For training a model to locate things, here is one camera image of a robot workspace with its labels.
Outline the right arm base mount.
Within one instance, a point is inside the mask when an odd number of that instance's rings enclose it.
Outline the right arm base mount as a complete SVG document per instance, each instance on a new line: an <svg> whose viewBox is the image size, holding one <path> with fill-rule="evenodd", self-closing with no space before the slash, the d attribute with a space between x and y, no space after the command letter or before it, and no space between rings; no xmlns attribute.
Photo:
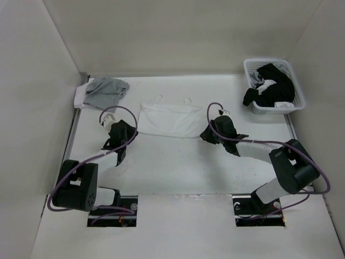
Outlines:
<svg viewBox="0 0 345 259"><path fill-rule="evenodd" d="M255 205L249 195L233 197L235 223L237 227L284 227L285 220L282 212L275 212L281 208L279 199L268 204Z"/></svg>

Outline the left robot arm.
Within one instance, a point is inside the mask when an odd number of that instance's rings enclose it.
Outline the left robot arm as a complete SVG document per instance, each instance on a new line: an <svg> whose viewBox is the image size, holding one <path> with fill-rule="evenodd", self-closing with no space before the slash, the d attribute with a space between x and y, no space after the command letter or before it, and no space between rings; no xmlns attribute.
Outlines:
<svg viewBox="0 0 345 259"><path fill-rule="evenodd" d="M109 139L94 156L84 161L65 160L60 168L57 184L50 196L49 210L79 210L89 212L102 207L109 215L117 214L121 201L116 189L100 187L99 177L119 166L126 157L127 146L138 135L137 126L124 120L110 125Z"/></svg>

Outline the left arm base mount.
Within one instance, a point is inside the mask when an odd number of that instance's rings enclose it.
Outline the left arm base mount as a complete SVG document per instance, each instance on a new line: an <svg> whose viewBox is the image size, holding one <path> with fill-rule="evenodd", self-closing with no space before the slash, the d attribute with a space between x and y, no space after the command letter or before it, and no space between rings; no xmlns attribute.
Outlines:
<svg viewBox="0 0 345 259"><path fill-rule="evenodd" d="M138 196L117 196L112 205L92 209L87 218L88 227L131 228L137 225Z"/></svg>

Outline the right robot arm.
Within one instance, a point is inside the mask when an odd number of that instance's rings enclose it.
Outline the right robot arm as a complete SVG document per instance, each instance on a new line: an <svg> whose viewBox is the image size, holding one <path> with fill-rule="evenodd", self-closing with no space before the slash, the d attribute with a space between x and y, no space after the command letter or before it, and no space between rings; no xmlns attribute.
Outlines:
<svg viewBox="0 0 345 259"><path fill-rule="evenodd" d="M250 141L248 137L237 132L228 115L210 120L207 128L200 134L202 140L214 145L221 144L232 155L253 158L272 165L275 178L251 193L250 207L255 213L263 213L276 199L299 193L320 176L298 140L265 143Z"/></svg>

